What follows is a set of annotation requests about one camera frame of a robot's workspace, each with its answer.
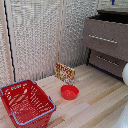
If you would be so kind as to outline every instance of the drawer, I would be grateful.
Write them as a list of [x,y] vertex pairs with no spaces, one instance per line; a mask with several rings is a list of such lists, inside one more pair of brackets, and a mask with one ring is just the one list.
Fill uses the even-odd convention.
[[122,71],[127,62],[92,50],[89,63],[122,78]]
[[128,24],[86,19],[86,47],[128,61]]

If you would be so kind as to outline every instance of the textured wall panel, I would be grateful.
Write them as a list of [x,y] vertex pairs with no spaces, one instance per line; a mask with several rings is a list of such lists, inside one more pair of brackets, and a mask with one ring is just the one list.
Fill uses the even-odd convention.
[[10,4],[19,80],[52,75],[60,0],[10,0]]
[[7,59],[5,33],[2,25],[2,17],[0,14],[0,87],[10,84],[11,74],[9,72],[9,63]]
[[97,0],[66,0],[60,62],[70,67],[84,63],[84,20],[96,13]]
[[115,0],[114,5],[112,5],[112,2],[110,0],[100,0],[100,6],[99,9],[103,8],[116,8],[116,7],[121,7],[121,8],[127,8],[128,7],[128,0]]

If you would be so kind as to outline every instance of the cardboard box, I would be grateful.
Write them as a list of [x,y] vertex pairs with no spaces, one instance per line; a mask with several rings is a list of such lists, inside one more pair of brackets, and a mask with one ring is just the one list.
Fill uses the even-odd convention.
[[56,63],[55,67],[55,76],[60,80],[64,81],[66,84],[73,85],[75,70],[58,62]]

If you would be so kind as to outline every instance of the pet bowl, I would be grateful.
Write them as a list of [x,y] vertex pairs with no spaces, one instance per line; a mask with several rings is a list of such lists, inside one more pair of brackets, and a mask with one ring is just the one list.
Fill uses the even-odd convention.
[[63,85],[61,87],[61,95],[66,100],[76,99],[79,90],[73,85]]

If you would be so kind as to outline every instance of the plastic basket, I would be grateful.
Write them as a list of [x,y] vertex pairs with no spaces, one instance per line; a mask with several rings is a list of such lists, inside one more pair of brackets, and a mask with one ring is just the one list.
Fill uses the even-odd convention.
[[32,80],[4,86],[0,93],[16,128],[45,128],[56,110],[50,97]]

